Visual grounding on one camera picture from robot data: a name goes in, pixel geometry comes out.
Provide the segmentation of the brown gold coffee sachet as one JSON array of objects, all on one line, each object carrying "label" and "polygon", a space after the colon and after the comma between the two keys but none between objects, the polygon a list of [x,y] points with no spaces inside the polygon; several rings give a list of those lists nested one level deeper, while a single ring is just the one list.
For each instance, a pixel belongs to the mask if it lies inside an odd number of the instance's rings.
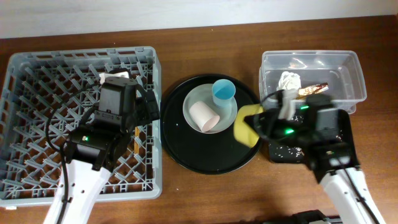
[{"label": "brown gold coffee sachet", "polygon": [[296,99],[301,100],[307,97],[308,95],[319,94],[327,90],[328,90],[327,83],[319,83],[316,85],[307,86],[305,88],[301,88],[298,90],[298,97],[296,97]]}]

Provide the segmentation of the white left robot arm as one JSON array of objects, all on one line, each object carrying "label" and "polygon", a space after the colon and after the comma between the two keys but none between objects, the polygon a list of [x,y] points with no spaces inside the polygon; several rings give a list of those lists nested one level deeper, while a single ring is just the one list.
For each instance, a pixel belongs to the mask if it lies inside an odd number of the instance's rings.
[{"label": "white left robot arm", "polygon": [[160,118],[155,93],[134,79],[108,77],[98,86],[99,101],[57,150],[62,171],[45,223],[86,223],[134,130]]}]

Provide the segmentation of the food scraps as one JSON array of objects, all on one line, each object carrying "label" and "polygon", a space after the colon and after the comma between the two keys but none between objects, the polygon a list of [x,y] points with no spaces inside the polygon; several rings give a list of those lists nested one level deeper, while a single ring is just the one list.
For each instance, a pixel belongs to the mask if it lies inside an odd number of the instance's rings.
[{"label": "food scraps", "polygon": [[287,147],[276,143],[269,143],[270,158],[274,161],[281,160],[287,162],[293,160],[293,163],[298,162],[303,158],[303,152],[299,147]]}]

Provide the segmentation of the yellow bowl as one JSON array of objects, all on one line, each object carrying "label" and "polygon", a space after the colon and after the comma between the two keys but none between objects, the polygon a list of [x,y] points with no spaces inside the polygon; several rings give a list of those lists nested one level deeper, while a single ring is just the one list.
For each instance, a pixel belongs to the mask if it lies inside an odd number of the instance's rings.
[{"label": "yellow bowl", "polygon": [[233,126],[233,134],[237,142],[249,148],[257,144],[259,135],[254,128],[254,117],[263,111],[260,104],[245,105],[238,109]]}]

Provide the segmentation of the white napkin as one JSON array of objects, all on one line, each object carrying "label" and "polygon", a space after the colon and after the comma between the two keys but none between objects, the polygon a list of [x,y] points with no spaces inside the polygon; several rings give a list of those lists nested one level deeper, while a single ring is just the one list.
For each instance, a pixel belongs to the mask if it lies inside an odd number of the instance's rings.
[{"label": "white napkin", "polygon": [[293,72],[282,72],[277,90],[298,90],[302,87],[300,75]]}]

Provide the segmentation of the wooden chopstick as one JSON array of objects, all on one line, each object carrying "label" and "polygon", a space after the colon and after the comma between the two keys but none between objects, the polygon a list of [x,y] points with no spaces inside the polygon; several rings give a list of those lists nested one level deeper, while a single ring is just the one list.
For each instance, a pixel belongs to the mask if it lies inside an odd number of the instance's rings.
[{"label": "wooden chopstick", "polygon": [[140,130],[138,127],[135,127],[134,130],[134,153],[138,154],[139,153],[139,141],[140,141]]}]

